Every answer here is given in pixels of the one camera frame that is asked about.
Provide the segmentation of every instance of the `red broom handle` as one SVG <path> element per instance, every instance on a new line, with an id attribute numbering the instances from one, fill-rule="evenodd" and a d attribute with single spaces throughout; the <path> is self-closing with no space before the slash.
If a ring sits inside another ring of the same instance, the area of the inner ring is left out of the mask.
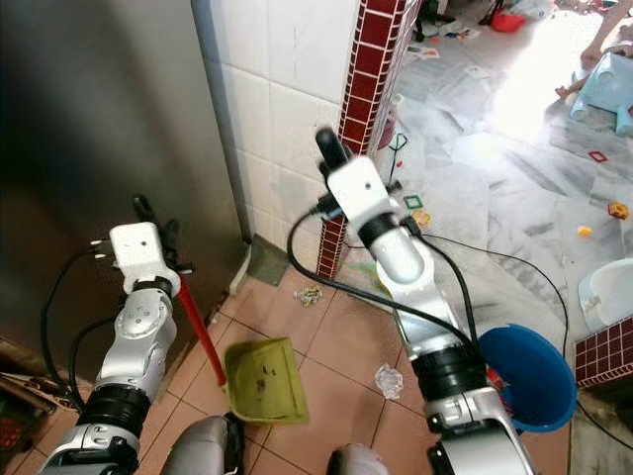
<path id="1" fill-rule="evenodd" d="M 180 292 L 178 293 L 178 299 L 185 309 L 187 317 L 189 318 L 189 322 L 191 322 L 191 326 L 194 328 L 194 331 L 196 332 L 200 343 L 207 352 L 207 356 L 209 357 L 209 361 L 211 362 L 211 367 L 216 373 L 216 378 L 218 378 L 218 386 L 223 386 L 226 382 L 225 372 L 222 370 L 222 364 L 220 363 L 220 359 L 218 358 L 218 353 L 216 352 L 216 348 L 209 338 L 207 328 L 205 327 L 205 323 L 202 320 L 200 311 L 198 310 L 198 306 L 196 305 L 196 301 L 191 295 L 189 282 L 187 281 L 187 278 L 183 275 L 180 276 L 180 282 L 181 284 Z"/>

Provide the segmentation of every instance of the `yellow toy piece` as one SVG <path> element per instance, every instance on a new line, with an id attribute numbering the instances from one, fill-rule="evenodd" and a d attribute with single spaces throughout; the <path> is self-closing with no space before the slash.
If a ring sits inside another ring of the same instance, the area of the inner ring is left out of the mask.
<path id="1" fill-rule="evenodd" d="M 578 236 L 581 238 L 588 238 L 591 236 L 591 233 L 593 233 L 593 229 L 589 226 L 578 226 L 576 233 L 578 233 Z"/>
<path id="2" fill-rule="evenodd" d="M 612 201 L 608 204 L 609 215 L 618 220 L 626 220 L 629 216 L 629 209 L 624 203 Z"/>
<path id="3" fill-rule="evenodd" d="M 415 223 L 421 230 L 426 230 L 431 226 L 431 215 L 422 210 L 414 210 L 411 213 L 411 217 L 415 220 Z"/>

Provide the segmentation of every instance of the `crumpled plastic wrapper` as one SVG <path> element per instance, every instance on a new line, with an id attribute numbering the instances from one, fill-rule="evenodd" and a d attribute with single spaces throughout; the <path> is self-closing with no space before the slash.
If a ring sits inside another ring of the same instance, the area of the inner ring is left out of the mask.
<path id="1" fill-rule="evenodd" d="M 399 399 L 400 391 L 405 386 L 403 375 L 385 363 L 374 375 L 376 386 L 383 392 L 385 399 Z"/>
<path id="2" fill-rule="evenodd" d="M 301 303 L 304 307 L 311 307 L 318 299 L 323 296 L 323 293 L 318 287 L 306 287 L 305 289 L 295 292 L 295 298 L 301 299 Z"/>

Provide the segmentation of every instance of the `silver robot arm segment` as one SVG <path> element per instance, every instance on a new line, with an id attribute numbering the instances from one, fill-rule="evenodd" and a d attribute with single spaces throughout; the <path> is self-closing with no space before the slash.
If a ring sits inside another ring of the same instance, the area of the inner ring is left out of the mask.
<path id="1" fill-rule="evenodd" d="M 180 290 L 180 277 L 165 264 L 156 225 L 118 226 L 110 238 L 129 295 L 86 408 L 45 462 L 42 475 L 136 471 L 142 424 L 176 336 L 171 299 Z"/>
<path id="2" fill-rule="evenodd" d="M 367 156 L 351 160 L 332 145 L 332 130 L 316 136 L 329 193 L 349 226 L 376 259 L 378 276 L 394 301 L 459 326 L 439 292 L 430 250 L 400 226 L 391 200 Z M 486 383 L 479 351 L 447 329 L 394 312 L 425 400 L 429 429 L 441 435 L 428 450 L 436 475 L 534 475 L 527 451 L 499 393 Z"/>

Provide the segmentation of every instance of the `black wire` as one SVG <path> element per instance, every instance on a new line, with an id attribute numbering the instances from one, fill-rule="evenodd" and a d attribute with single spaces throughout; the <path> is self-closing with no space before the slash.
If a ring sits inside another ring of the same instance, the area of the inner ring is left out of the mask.
<path id="1" fill-rule="evenodd" d="M 454 240 L 454 239 L 450 239 L 448 237 L 442 237 L 442 236 L 435 236 L 435 235 L 423 235 L 427 238 L 438 238 L 438 239 L 444 239 L 444 240 L 448 240 L 449 242 L 453 242 L 455 244 L 458 245 L 463 245 L 464 247 L 468 247 L 470 249 L 473 250 L 478 250 L 481 252 L 486 252 L 488 254 L 494 254 L 494 255 L 499 255 L 501 257 L 507 257 L 510 259 L 515 259 L 518 260 L 519 262 L 522 262 L 524 264 L 529 265 L 530 267 L 532 267 L 534 270 L 536 270 L 539 274 L 541 274 L 543 277 L 545 277 L 545 280 L 547 280 L 547 282 L 552 286 L 552 288 L 554 289 L 554 291 L 556 292 L 556 295 L 558 296 L 559 301 L 561 302 L 561 305 L 563 306 L 563 313 L 565 314 L 565 336 L 563 338 L 563 357 L 565 357 L 565 352 L 566 352 L 566 347 L 567 347 L 567 337 L 568 337 L 568 333 L 569 333 L 569 329 L 570 329 L 570 321 L 569 321 L 569 314 L 567 313 L 567 306 L 565 305 L 565 301 L 563 300 L 563 296 L 561 296 L 561 293 L 559 292 L 558 288 L 556 287 L 556 285 L 554 285 L 554 282 L 552 282 L 552 280 L 541 270 L 539 269 L 536 265 L 532 264 L 531 262 L 522 259 L 520 257 L 516 257 L 515 255 L 509 255 L 509 254 L 503 254 L 502 252 L 495 252 L 493 250 L 488 250 L 488 249 L 482 249 L 480 247 L 475 247 L 473 245 L 469 245 L 469 244 L 465 244 L 463 242 L 459 242 L 458 240 Z M 612 434 L 611 432 L 609 432 L 606 428 L 604 428 L 603 425 L 601 425 L 583 406 L 583 404 L 580 401 L 577 401 L 578 407 L 581 409 L 581 411 L 583 411 L 583 413 L 585 413 L 585 416 L 587 416 L 587 418 L 597 427 L 599 428 L 602 432 L 604 432 L 606 435 L 608 435 L 609 437 L 611 437 L 613 440 L 621 443 L 623 446 L 625 446 L 626 448 L 628 448 L 629 450 L 633 450 L 633 446 L 629 445 L 628 443 L 626 443 L 624 440 L 622 440 L 621 438 L 617 437 L 616 435 Z"/>
<path id="2" fill-rule="evenodd" d="M 466 280 L 464 280 L 464 275 L 462 271 L 459 269 L 457 264 L 453 259 L 451 259 L 446 252 L 437 247 L 435 244 L 430 243 L 428 240 L 422 237 L 422 233 L 419 234 L 419 240 L 421 240 L 425 245 L 429 246 L 439 255 L 441 255 L 444 260 L 448 263 L 448 265 L 453 269 L 453 273 L 455 277 L 457 277 L 457 281 L 459 282 L 459 287 L 462 289 L 462 296 L 464 297 L 464 309 L 466 311 L 466 321 L 468 322 L 468 329 L 471 334 L 471 341 L 475 342 L 477 346 L 479 346 L 479 340 L 477 339 L 477 328 L 475 326 L 475 316 L 473 315 L 473 303 L 471 302 L 471 294 L 468 291 L 468 286 L 466 285 Z"/>
<path id="3" fill-rule="evenodd" d="M 367 299 L 367 300 L 371 300 L 373 302 L 382 304 L 382 305 L 386 305 L 388 307 L 391 307 L 392 309 L 396 309 L 396 310 L 400 310 L 402 312 L 407 312 L 408 314 L 413 314 L 416 315 L 417 317 L 420 317 L 424 320 L 427 320 L 433 324 L 438 325 L 439 327 L 442 327 L 443 329 L 447 330 L 448 332 L 453 333 L 455 336 L 457 336 L 466 346 L 471 347 L 475 354 L 477 355 L 481 355 L 479 352 L 479 349 L 477 347 L 477 345 L 470 341 L 469 338 L 463 333 L 461 332 L 459 329 L 456 329 L 455 327 L 453 327 L 451 324 L 448 324 L 446 322 L 444 322 L 443 320 L 438 319 L 437 317 L 433 317 L 432 315 L 427 314 L 426 312 L 422 312 L 420 310 L 417 309 L 413 309 L 411 307 L 408 307 L 406 305 L 400 304 L 398 302 L 395 302 L 393 300 L 389 300 L 389 299 L 385 299 L 383 297 L 379 297 L 377 295 L 371 294 L 369 292 L 365 292 L 364 290 L 360 290 L 357 289 L 356 287 L 352 287 L 350 285 L 344 284 L 342 282 L 337 282 L 335 280 L 332 279 L 328 279 L 327 277 L 322 277 L 314 272 L 311 272 L 309 270 L 307 270 L 306 267 L 304 267 L 303 265 L 301 265 L 301 263 L 299 263 L 299 261 L 297 260 L 297 258 L 295 257 L 295 254 L 293 252 L 293 239 L 295 238 L 295 232 L 297 231 L 297 228 L 301 225 L 301 223 L 303 221 L 305 221 L 307 218 L 309 218 L 312 215 L 315 215 L 318 213 L 317 209 L 312 209 L 309 210 L 308 212 L 304 213 L 291 227 L 290 229 L 290 233 L 288 234 L 288 241 L 286 244 L 286 251 L 288 253 L 288 259 L 290 260 L 290 263 L 302 274 L 304 274 L 306 277 L 309 277 L 310 279 L 313 279 L 315 282 L 319 282 L 323 285 L 326 285 L 328 287 L 333 287 L 335 289 L 338 290 L 342 290 L 343 292 L 347 292 L 349 294 L 352 295 L 356 295 L 357 297 L 361 297 L 363 299 Z"/>
<path id="4" fill-rule="evenodd" d="M 405 141 L 402 144 L 400 143 L 400 137 L 405 139 Z M 394 158 L 392 161 L 392 170 L 389 172 L 389 179 L 387 180 L 387 183 L 385 184 L 385 186 L 389 186 L 392 184 L 392 180 L 394 179 L 394 168 L 396 167 L 396 156 L 398 155 L 398 152 L 407 143 L 408 143 L 407 136 L 401 132 L 398 132 L 398 134 L 396 135 L 396 146 L 389 145 L 389 148 L 394 151 Z"/>
<path id="5" fill-rule="evenodd" d="M 552 286 L 552 288 L 554 289 L 554 292 L 556 292 L 558 300 L 561 302 L 561 305 L 563 306 L 563 314 L 565 315 L 565 334 L 563 336 L 563 351 L 562 351 L 562 353 L 563 353 L 563 357 L 565 358 L 566 353 L 567 353 L 567 338 L 568 338 L 568 334 L 569 334 L 569 331 L 570 331 L 570 317 L 569 317 L 569 314 L 567 313 L 567 306 L 565 305 L 565 301 L 563 300 L 563 296 L 559 292 L 559 290 L 556 287 L 556 285 L 554 284 L 554 282 L 552 282 L 552 279 L 550 279 L 541 269 L 539 269 L 533 263 L 531 263 L 531 262 L 529 262 L 529 261 L 527 261 L 525 259 L 521 259 L 520 257 L 516 257 L 515 255 L 508 255 L 508 254 L 504 254 L 502 252 L 495 252 L 493 250 L 481 249 L 480 247 L 475 247 L 473 245 L 465 244 L 463 242 L 459 242 L 458 240 L 450 239 L 448 237 L 428 235 L 428 234 L 423 234 L 423 236 L 425 238 L 438 238 L 438 239 L 448 240 L 449 242 L 453 242 L 454 244 L 463 245 L 464 247 L 467 247 L 467 248 L 470 248 L 470 249 L 473 249 L 473 250 L 478 250 L 480 252 L 486 252 L 488 254 L 494 254 L 494 255 L 501 256 L 501 257 L 507 257 L 509 259 L 518 260 L 519 262 L 523 262 L 524 264 L 529 265 L 534 270 L 536 270 L 539 274 L 541 274 L 545 278 L 545 280 L 547 280 L 547 282 Z"/>
<path id="6" fill-rule="evenodd" d="M 611 432 L 609 432 L 606 428 L 604 428 L 598 421 L 596 421 L 593 416 L 587 411 L 587 409 L 585 409 L 585 407 L 581 404 L 580 401 L 578 401 L 578 407 L 581 408 L 581 411 L 583 411 L 583 413 L 585 413 L 585 416 L 587 416 L 587 419 L 589 419 L 597 428 L 599 428 L 600 430 L 602 430 L 604 433 L 606 433 L 609 437 L 611 437 L 613 440 L 620 442 L 622 445 L 624 445 L 626 448 L 628 448 L 629 450 L 633 450 L 633 445 L 629 445 L 628 443 L 626 443 L 624 440 L 622 440 L 621 438 L 619 438 L 616 435 L 613 435 Z"/>
<path id="7" fill-rule="evenodd" d="M 52 299 L 57 293 L 57 288 L 59 284 L 63 280 L 64 276 L 72 267 L 72 265 L 79 260 L 84 255 L 92 254 L 91 249 L 85 249 L 76 254 L 70 256 L 68 260 L 63 264 L 57 277 L 55 278 L 50 290 L 48 291 L 48 295 L 46 296 L 45 302 L 42 305 L 42 309 L 40 310 L 40 345 L 42 346 L 42 355 L 44 357 L 46 370 L 50 374 L 53 382 L 59 387 L 60 390 L 65 392 L 66 397 L 72 403 L 72 405 L 78 410 L 81 411 L 83 409 L 83 402 L 80 399 L 76 399 L 72 392 L 68 389 L 68 384 L 61 379 L 59 373 L 57 372 L 57 368 L 55 367 L 55 363 L 52 359 L 52 354 L 50 353 L 50 345 L 48 344 L 48 310 L 50 309 L 50 304 L 52 303 Z"/>
<path id="8" fill-rule="evenodd" d="M 81 340 L 86 337 L 87 334 L 104 325 L 113 324 L 116 319 L 116 317 L 109 317 L 107 319 L 100 320 L 98 322 L 95 322 L 94 324 L 89 325 L 77 334 L 75 339 L 72 341 L 72 345 L 70 346 L 70 353 L 68 355 L 68 382 L 70 383 L 70 391 L 72 392 L 73 396 L 75 397 L 75 399 L 81 401 L 82 405 L 84 403 L 81 394 L 79 394 L 76 377 L 76 361 L 79 344 L 81 344 Z"/>

